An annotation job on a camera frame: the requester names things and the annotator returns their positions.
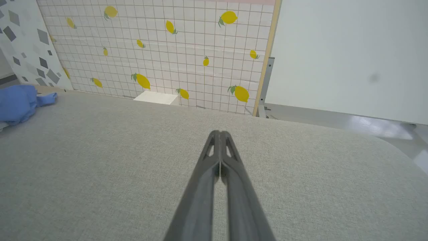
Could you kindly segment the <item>grey metal panel stand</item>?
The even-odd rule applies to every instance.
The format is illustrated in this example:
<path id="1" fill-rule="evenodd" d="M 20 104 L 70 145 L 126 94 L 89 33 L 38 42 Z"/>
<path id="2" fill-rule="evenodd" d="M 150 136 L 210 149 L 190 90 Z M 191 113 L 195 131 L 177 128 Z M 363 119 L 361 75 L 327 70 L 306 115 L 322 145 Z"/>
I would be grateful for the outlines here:
<path id="1" fill-rule="evenodd" d="M 256 113 L 256 116 L 258 116 L 260 118 L 278 119 L 278 118 L 274 117 L 273 115 L 267 113 L 267 111 L 271 111 L 271 109 L 266 107 L 266 105 L 265 105 L 266 94 L 267 94 L 267 91 L 269 88 L 269 82 L 270 82 L 270 79 L 272 76 L 272 68 L 274 65 L 274 61 L 275 61 L 274 57 L 268 58 L 267 65 L 266 65 L 266 71 L 265 71 L 265 74 L 263 77 L 263 84 L 262 84 L 261 94 L 259 97 L 259 103 L 258 103 L 258 108 L 257 108 L 257 113 Z"/>

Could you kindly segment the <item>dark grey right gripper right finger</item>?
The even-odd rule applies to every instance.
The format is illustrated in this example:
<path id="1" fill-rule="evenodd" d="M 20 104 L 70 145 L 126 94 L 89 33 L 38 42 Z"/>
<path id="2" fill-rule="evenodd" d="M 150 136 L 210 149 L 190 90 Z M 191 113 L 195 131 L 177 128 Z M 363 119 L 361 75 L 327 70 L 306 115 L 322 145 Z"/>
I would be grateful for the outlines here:
<path id="1" fill-rule="evenodd" d="M 276 241 L 237 147 L 220 133 L 220 176 L 227 189 L 228 241 Z"/>

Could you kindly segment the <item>white box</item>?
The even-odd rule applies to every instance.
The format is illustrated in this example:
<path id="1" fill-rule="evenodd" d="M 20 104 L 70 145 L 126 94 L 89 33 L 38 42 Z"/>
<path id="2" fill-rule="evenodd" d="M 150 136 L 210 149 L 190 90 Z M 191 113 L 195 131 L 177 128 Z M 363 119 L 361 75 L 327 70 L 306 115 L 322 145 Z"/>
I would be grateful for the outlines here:
<path id="1" fill-rule="evenodd" d="M 164 105 L 180 105 L 180 100 L 177 95 L 166 94 L 152 91 L 144 91 L 133 100 L 140 102 L 158 103 Z"/>

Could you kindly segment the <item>lemon print partition panel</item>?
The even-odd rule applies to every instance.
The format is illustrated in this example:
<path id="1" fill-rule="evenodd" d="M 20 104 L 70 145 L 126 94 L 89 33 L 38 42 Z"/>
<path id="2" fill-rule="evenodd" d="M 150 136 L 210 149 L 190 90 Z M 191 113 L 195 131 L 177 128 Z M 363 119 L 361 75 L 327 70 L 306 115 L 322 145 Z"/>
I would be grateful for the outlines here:
<path id="1" fill-rule="evenodd" d="M 76 91 L 254 115 L 282 0 L 36 0 Z"/>

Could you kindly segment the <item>white and blue long-sleeve shirt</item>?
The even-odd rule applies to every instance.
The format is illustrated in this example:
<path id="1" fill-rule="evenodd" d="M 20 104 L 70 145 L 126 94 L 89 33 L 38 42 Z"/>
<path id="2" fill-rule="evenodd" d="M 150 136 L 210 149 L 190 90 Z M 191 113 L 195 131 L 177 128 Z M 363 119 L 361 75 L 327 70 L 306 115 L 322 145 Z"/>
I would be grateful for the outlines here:
<path id="1" fill-rule="evenodd" d="M 13 85 L 0 89 L 0 132 L 8 127 L 28 121 L 37 108 L 53 105 L 57 92 L 38 94 L 35 86 Z"/>

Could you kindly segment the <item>grey fabric sofa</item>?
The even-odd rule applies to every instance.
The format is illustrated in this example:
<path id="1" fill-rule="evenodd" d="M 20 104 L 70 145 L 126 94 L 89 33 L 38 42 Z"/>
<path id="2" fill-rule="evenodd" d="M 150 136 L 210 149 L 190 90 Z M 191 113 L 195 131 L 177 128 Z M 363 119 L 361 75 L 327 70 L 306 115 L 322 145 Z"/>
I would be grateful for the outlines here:
<path id="1" fill-rule="evenodd" d="M 428 241 L 428 175 L 382 139 L 77 92 L 0 132 L 0 241 L 161 241 L 212 130 L 278 241 Z"/>

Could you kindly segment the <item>grey terrazzo pattern panel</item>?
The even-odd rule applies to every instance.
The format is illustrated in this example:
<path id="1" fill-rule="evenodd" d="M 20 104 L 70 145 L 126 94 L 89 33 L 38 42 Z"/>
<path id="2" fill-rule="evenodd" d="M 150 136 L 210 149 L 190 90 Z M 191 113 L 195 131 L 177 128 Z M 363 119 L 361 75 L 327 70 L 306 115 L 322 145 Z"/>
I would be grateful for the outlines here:
<path id="1" fill-rule="evenodd" d="M 0 50 L 22 84 L 73 90 L 36 0 L 0 0 Z"/>

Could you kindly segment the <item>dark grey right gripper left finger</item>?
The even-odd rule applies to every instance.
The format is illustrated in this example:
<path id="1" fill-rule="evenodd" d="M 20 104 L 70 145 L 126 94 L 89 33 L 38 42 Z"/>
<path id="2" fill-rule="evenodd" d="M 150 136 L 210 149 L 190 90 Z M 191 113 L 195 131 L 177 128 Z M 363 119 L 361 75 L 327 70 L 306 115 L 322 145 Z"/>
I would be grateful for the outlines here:
<path id="1" fill-rule="evenodd" d="M 220 176 L 220 131 L 209 133 L 164 241 L 212 241 L 214 186 Z"/>

